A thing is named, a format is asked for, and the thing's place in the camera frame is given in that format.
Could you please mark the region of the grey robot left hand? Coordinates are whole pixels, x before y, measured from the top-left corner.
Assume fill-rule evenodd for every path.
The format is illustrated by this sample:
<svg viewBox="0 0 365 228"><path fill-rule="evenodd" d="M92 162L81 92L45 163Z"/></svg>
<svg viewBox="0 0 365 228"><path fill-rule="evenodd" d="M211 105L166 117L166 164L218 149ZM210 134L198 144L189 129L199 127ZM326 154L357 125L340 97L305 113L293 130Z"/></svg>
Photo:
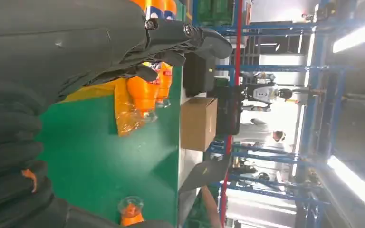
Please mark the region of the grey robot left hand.
<svg viewBox="0 0 365 228"><path fill-rule="evenodd" d="M130 0L0 0L0 111L39 115L81 87L119 77L152 82L144 62L182 66L232 45L189 23L147 19Z"/></svg>

